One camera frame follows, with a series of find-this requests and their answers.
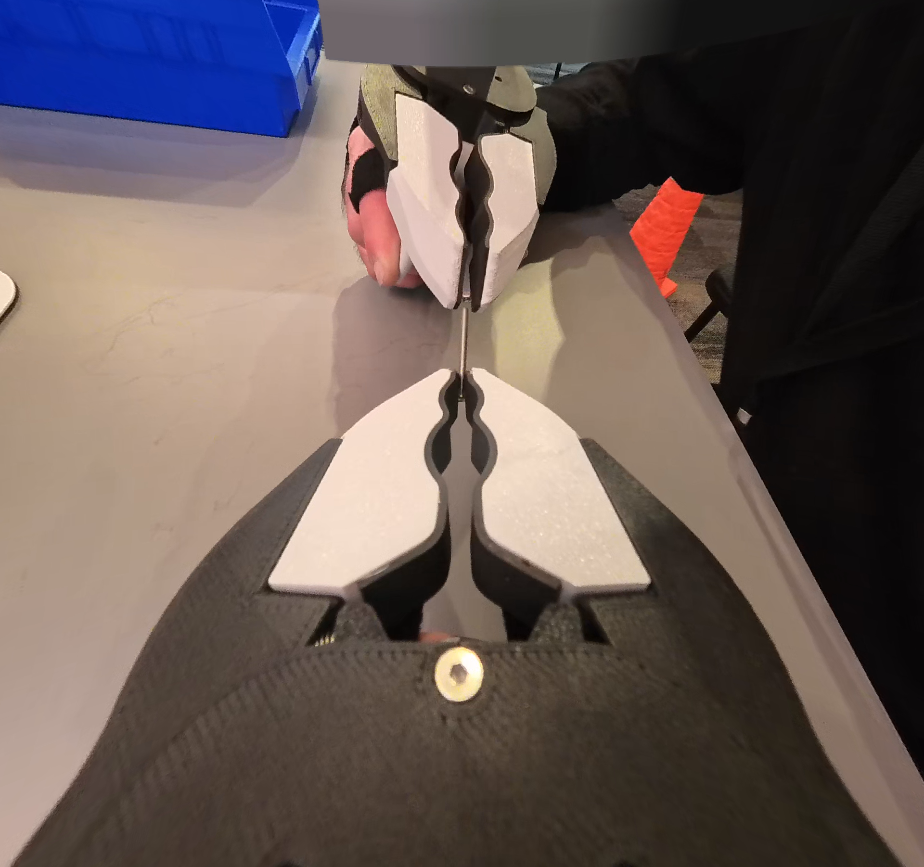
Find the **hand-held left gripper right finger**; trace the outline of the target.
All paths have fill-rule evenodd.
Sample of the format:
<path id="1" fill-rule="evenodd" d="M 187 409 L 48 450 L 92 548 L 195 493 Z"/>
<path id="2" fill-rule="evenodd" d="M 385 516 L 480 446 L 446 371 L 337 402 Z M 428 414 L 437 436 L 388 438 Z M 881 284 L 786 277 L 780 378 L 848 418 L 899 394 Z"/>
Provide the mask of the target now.
<path id="1" fill-rule="evenodd" d="M 470 566 L 502 611 L 510 640 L 542 613 L 652 585 L 639 551 L 578 433 L 545 405 L 485 369 L 465 380 L 472 498 Z"/>

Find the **person's right forearm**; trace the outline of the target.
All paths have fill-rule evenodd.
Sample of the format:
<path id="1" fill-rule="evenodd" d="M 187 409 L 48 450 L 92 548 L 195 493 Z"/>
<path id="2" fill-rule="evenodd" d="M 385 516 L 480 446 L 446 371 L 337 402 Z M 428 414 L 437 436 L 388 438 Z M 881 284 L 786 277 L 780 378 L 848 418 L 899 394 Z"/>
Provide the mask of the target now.
<path id="1" fill-rule="evenodd" d="M 744 179 L 741 97 L 704 51 L 589 64 L 537 90 L 556 153 L 546 212 L 577 212 L 674 180 L 703 194 Z"/>

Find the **blue plastic bin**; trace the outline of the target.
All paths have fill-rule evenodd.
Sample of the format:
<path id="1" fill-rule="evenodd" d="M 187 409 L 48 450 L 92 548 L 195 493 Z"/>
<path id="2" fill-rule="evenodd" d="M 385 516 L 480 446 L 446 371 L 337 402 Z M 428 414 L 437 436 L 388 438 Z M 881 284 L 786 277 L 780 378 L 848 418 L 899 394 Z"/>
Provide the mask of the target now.
<path id="1" fill-rule="evenodd" d="M 4 106 L 286 137 L 318 0 L 1 0 Z"/>

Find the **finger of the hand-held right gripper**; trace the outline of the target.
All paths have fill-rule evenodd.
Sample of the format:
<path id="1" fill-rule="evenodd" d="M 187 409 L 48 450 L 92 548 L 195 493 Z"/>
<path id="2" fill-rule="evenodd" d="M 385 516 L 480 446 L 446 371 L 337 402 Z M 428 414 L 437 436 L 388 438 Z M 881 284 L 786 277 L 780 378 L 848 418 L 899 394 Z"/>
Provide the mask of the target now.
<path id="1" fill-rule="evenodd" d="M 477 133 L 475 117 L 455 101 L 450 117 L 424 99 L 397 93 L 398 161 L 386 202 L 398 230 L 398 280 L 415 273 L 441 306 L 474 307 L 470 292 L 468 190 L 464 168 Z"/>
<path id="2" fill-rule="evenodd" d="M 484 134 L 468 158 L 468 280 L 473 306 L 488 306 L 516 273 L 539 218 L 532 144 Z"/>

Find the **grey desk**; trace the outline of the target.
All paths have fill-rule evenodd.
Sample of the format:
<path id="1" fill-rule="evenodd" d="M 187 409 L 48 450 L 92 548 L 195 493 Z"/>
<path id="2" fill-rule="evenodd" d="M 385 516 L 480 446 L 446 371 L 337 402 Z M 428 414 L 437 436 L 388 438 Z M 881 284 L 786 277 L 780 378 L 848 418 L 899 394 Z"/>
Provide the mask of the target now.
<path id="1" fill-rule="evenodd" d="M 339 194 L 362 67 L 288 138 L 2 108 L 2 865 L 208 551 L 327 439 L 458 362 Z M 858 804 L 922 865 L 922 779 L 612 204 L 545 217 L 469 357 L 602 445 L 722 563 Z"/>

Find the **black chair part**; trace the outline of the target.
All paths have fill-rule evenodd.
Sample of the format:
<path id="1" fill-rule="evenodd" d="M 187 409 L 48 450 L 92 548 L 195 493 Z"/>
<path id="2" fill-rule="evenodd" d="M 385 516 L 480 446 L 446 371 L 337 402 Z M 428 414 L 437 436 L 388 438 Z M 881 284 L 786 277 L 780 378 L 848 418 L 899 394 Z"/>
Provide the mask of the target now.
<path id="1" fill-rule="evenodd" d="M 734 267 L 731 265 L 726 265 L 710 272 L 704 281 L 704 289 L 709 299 L 709 304 L 686 329 L 685 338 L 687 342 L 693 342 L 716 316 L 728 315 L 733 295 L 733 276 Z"/>

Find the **person's right hand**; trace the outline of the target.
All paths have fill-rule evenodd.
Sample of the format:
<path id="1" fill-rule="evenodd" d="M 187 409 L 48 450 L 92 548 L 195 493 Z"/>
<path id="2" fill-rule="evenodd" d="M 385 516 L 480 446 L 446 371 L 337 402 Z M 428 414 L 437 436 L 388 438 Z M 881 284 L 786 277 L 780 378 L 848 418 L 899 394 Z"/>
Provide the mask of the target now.
<path id="1" fill-rule="evenodd" d="M 388 207 L 385 188 L 364 191 L 359 204 L 353 203 L 353 193 L 359 193 L 353 186 L 357 162 L 364 158 L 363 182 L 372 168 L 373 161 L 381 162 L 379 152 L 372 140 L 354 125 L 346 143 L 346 162 L 342 183 L 342 197 L 349 237 L 352 239 L 367 273 L 377 284 L 386 288 L 416 289 L 422 284 L 418 273 L 410 269 L 400 274 L 401 242 L 398 228 Z"/>

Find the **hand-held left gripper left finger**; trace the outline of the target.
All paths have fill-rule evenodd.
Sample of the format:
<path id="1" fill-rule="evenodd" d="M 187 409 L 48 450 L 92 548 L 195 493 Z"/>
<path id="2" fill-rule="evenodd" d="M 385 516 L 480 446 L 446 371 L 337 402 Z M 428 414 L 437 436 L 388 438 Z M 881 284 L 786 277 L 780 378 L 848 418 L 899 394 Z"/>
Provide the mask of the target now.
<path id="1" fill-rule="evenodd" d="M 334 441 L 269 575 L 272 591 L 362 600 L 390 637 L 410 637 L 451 564 L 444 472 L 460 380 L 438 369 Z"/>

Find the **orange textured object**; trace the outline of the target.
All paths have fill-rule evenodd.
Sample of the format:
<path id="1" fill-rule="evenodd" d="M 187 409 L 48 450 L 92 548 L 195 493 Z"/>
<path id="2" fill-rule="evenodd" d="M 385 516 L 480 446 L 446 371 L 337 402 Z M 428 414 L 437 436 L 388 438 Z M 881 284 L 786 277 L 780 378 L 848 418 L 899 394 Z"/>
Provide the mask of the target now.
<path id="1" fill-rule="evenodd" d="M 667 178 L 630 229 L 632 241 L 658 286 L 669 298 L 677 290 L 669 272 L 699 211 L 704 194 Z"/>

